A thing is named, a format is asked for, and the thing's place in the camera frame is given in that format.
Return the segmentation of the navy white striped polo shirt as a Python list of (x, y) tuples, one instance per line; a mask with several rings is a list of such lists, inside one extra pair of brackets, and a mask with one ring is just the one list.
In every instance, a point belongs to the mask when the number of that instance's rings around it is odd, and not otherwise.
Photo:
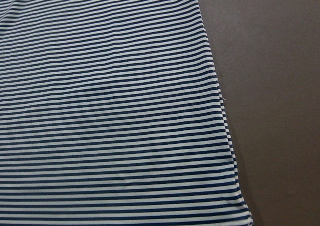
[(198, 0), (0, 0), (1, 225), (252, 225)]

